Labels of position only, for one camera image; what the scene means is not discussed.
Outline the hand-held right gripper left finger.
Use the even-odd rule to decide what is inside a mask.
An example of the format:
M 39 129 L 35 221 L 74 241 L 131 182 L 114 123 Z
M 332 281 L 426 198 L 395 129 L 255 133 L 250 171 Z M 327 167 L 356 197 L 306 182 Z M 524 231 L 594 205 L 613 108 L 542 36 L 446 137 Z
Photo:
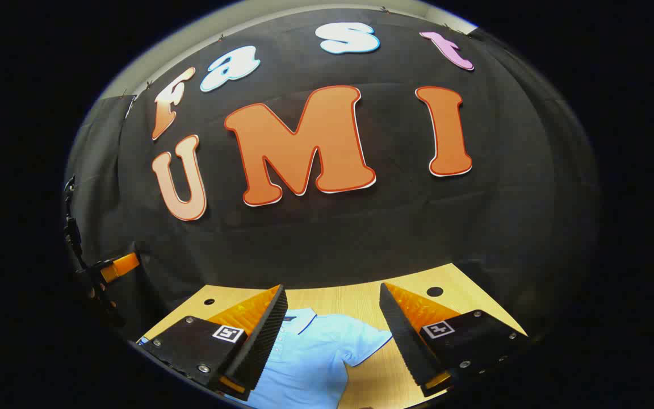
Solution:
M 288 300 L 283 285 L 211 318 L 182 314 L 137 344 L 161 365 L 212 393 L 248 399 L 274 347 Z

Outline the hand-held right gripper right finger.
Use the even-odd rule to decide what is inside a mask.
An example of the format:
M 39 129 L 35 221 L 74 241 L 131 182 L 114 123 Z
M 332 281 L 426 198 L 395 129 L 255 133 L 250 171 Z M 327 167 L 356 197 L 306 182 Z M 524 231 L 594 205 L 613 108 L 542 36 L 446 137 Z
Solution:
M 530 345 L 529 337 L 482 309 L 459 313 L 386 282 L 379 305 L 425 398 L 490 373 Z

